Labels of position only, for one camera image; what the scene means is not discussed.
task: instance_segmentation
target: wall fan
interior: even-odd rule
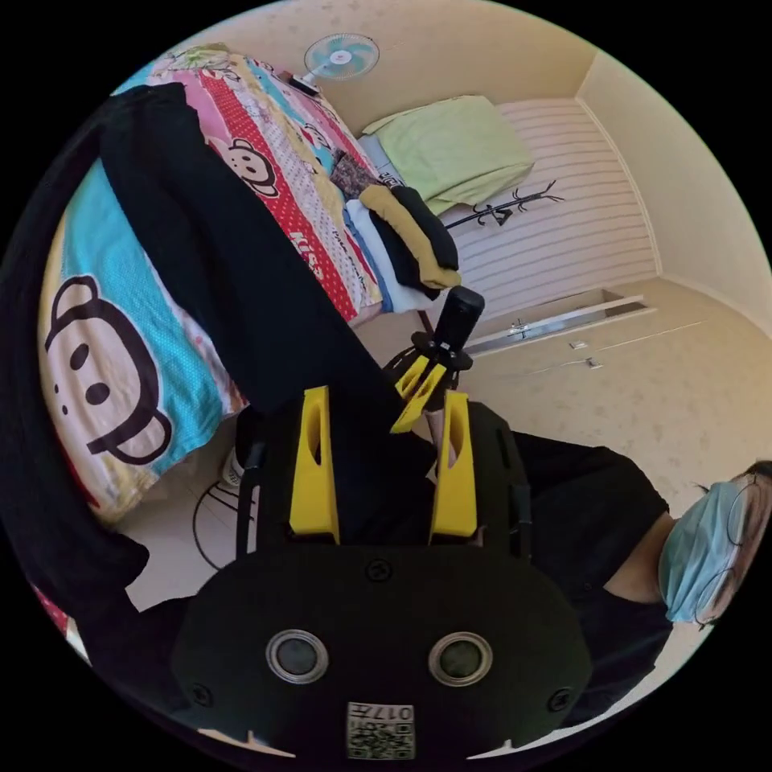
[[[355,32],[328,35],[306,51],[303,77],[292,76],[289,83],[306,94],[319,94],[317,78],[349,80],[370,72],[378,63],[380,52],[372,38]]]

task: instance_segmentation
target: camera lens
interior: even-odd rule
[[[284,630],[271,638],[265,657],[273,673],[289,684],[310,684],[327,670],[324,644],[305,630]]]
[[[451,633],[437,641],[429,653],[429,671],[445,686],[471,686],[491,669],[493,651],[475,633]]]

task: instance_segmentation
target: black coat rack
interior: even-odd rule
[[[549,185],[539,193],[531,193],[530,195],[519,195],[519,188],[515,189],[515,192],[512,193],[513,201],[505,201],[504,203],[500,203],[498,206],[492,207],[489,203],[483,204],[482,209],[478,209],[478,206],[481,206],[480,204],[475,204],[472,207],[472,211],[474,212],[473,215],[469,215],[468,217],[462,217],[460,220],[456,220],[453,223],[450,223],[449,225],[446,225],[445,227],[450,230],[451,228],[455,228],[457,225],[461,225],[462,223],[468,223],[470,220],[477,220],[481,225],[484,225],[483,223],[483,217],[488,217],[488,215],[491,215],[493,219],[499,224],[499,226],[504,225],[504,223],[509,220],[509,218],[514,214],[512,211],[514,207],[518,208],[518,211],[528,211],[525,208],[526,203],[530,203],[531,201],[538,201],[539,199],[549,199],[550,201],[565,201],[564,198],[562,198],[559,195],[551,195],[549,191],[552,189],[552,186],[557,182],[556,179],[550,182]]]

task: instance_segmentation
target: surgical mask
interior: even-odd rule
[[[698,621],[715,600],[721,583],[706,591],[737,558],[734,542],[745,518],[744,496],[735,482],[717,482],[675,522],[659,557],[659,591],[670,622]],[[730,514],[735,538],[730,538]]]

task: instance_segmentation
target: monkey face print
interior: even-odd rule
[[[66,280],[54,297],[45,350],[57,423],[90,454],[143,466],[171,442],[158,407],[158,369],[142,336],[91,276]]]

